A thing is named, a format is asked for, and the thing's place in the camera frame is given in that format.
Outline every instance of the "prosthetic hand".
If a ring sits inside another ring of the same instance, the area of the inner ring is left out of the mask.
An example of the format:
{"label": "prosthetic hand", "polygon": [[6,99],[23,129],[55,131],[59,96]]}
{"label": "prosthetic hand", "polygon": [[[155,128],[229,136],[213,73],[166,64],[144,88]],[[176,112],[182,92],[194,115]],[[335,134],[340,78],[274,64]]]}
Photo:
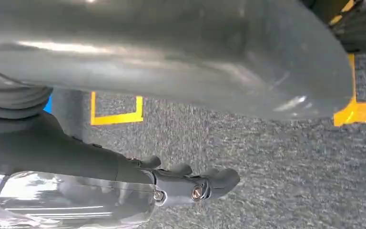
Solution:
{"label": "prosthetic hand", "polygon": [[0,174],[37,171],[74,177],[155,185],[158,206],[194,203],[219,198],[240,181],[233,169],[210,170],[191,176],[188,165],[157,169],[159,158],[126,158],[101,146],[89,145],[63,133],[50,114],[21,119],[0,119]]}

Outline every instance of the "silver fastener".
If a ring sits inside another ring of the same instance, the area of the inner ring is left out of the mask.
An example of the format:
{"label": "silver fastener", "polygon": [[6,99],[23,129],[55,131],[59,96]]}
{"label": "silver fastener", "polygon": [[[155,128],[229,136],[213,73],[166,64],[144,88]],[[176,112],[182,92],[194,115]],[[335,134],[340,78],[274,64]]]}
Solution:
{"label": "silver fastener", "polygon": [[200,186],[194,187],[192,192],[192,199],[194,201],[198,201],[202,196],[203,196],[203,189]]}
{"label": "silver fastener", "polygon": [[158,201],[161,202],[163,200],[164,194],[161,191],[155,191],[153,198]]}

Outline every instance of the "gray carpet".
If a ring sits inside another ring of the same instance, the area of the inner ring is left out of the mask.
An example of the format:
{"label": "gray carpet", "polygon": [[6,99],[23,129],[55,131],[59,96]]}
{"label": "gray carpet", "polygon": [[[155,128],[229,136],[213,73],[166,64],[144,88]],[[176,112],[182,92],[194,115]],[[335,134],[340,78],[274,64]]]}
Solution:
{"label": "gray carpet", "polygon": [[[358,98],[366,100],[366,55],[356,67]],[[133,104],[98,93],[97,115]],[[66,90],[55,91],[53,111],[67,133],[128,156],[239,171],[226,198],[160,208],[149,229],[366,228],[366,124],[266,121],[145,98],[143,123],[91,127],[90,94]]]}

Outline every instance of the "yellow tape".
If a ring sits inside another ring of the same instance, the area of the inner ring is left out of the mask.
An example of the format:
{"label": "yellow tape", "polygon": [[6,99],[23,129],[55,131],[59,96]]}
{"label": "yellow tape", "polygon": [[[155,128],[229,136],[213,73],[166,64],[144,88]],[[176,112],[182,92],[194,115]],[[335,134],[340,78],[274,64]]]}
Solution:
{"label": "yellow tape", "polygon": [[[354,1],[351,0],[346,7],[343,9],[349,10],[354,4]],[[336,17],[332,23],[338,21],[341,17]],[[342,126],[351,123],[366,123],[366,103],[357,102],[356,95],[356,76],[355,76],[355,57],[354,55],[349,55],[350,65],[353,69],[353,97],[350,100],[350,103],[347,105],[345,109],[339,111],[338,113],[333,115],[334,125]]]}
{"label": "yellow tape", "polygon": [[136,123],[142,122],[143,98],[136,97],[136,110],[134,113],[117,114],[96,117],[96,92],[92,92],[91,96],[91,125],[112,125],[120,123]]}

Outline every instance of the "transparent plastic sheet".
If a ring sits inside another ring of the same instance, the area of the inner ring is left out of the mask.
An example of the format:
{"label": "transparent plastic sheet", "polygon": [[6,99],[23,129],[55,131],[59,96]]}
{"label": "transparent plastic sheet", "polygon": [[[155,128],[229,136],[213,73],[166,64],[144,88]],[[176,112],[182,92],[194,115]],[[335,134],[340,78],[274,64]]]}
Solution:
{"label": "transparent plastic sheet", "polygon": [[0,229],[133,229],[155,211],[155,186],[41,172],[0,175]]}

